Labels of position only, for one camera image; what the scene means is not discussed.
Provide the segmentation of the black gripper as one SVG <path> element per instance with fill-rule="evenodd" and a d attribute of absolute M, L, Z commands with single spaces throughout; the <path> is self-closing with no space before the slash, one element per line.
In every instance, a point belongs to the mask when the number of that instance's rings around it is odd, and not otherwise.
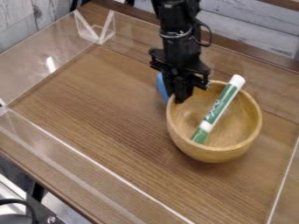
<path fill-rule="evenodd" d="M 200 60 L 202 42 L 191 33 L 183 36 L 162 35 L 163 49 L 151 48 L 151 68 L 163 73 L 167 95 L 175 94 L 175 102 L 183 103 L 192 95 L 192 87 L 208 87 L 211 69 Z"/>

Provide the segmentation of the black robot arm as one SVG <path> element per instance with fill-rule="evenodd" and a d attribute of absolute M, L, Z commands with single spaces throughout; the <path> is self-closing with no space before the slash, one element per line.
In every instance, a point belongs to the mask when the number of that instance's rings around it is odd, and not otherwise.
<path fill-rule="evenodd" d="M 162 72 L 163 85 L 168 96 L 183 103 L 194 88 L 206 90 L 210 85 L 211 69 L 200 59 L 202 27 L 210 27 L 196 18 L 200 0 L 151 0 L 160 21 L 159 36 L 162 48 L 151 48 L 149 65 Z"/>

